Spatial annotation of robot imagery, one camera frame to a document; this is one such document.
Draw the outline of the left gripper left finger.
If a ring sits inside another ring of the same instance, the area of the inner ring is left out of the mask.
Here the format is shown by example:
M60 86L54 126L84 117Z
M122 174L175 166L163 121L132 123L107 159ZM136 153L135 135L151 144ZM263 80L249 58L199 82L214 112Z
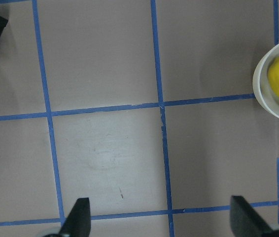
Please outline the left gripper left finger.
M61 237L88 237L90 232L91 211L89 198L78 198L58 235Z

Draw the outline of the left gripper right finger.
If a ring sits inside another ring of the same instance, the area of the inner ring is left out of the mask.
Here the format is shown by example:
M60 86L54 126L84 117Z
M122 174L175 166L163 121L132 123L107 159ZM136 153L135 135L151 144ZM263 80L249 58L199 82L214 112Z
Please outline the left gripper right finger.
M235 237L265 237L273 232L243 196L230 198L230 227Z

